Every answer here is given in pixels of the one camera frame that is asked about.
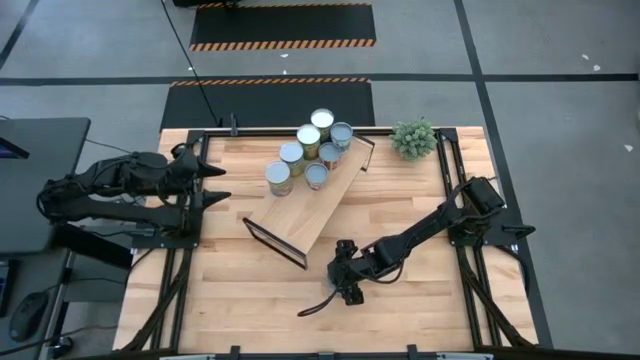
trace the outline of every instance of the butcher block tabletop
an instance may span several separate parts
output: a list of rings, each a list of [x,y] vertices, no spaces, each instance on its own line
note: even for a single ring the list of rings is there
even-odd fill
[[[186,140],[188,131],[164,130],[159,151],[169,156],[174,145]],[[458,127],[457,132],[467,176],[493,177],[482,127]],[[310,249],[307,271],[253,239],[242,222],[269,192],[266,165],[278,159],[281,144],[294,138],[211,139],[208,162],[227,174],[207,179],[204,188],[233,195],[204,215],[200,246],[191,263],[181,354],[229,353],[232,345],[241,346],[243,353],[404,352],[407,344],[416,344],[420,351],[473,349],[456,253],[446,232],[413,249],[398,282],[361,282],[363,305],[347,307],[336,297],[315,315],[296,316],[331,294],[326,273],[337,240],[353,239],[363,247],[402,232],[445,200],[435,152],[408,162],[391,148],[388,137],[367,138],[376,144],[368,171],[356,176]],[[446,143],[445,147],[454,169],[451,148]],[[131,340],[156,306],[165,256],[166,250],[157,249],[133,270],[114,349]],[[496,304],[535,343],[517,261],[489,246],[484,257]],[[176,256],[176,269],[180,259]],[[476,306],[488,344],[484,311],[479,301]],[[173,313],[171,308],[166,313],[164,346]]]

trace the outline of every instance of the potted plant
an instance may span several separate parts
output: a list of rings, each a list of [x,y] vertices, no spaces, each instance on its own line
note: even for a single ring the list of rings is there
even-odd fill
[[[423,118],[410,122],[398,122],[389,135],[392,147],[409,161],[421,159],[436,148],[436,138],[431,123]]]

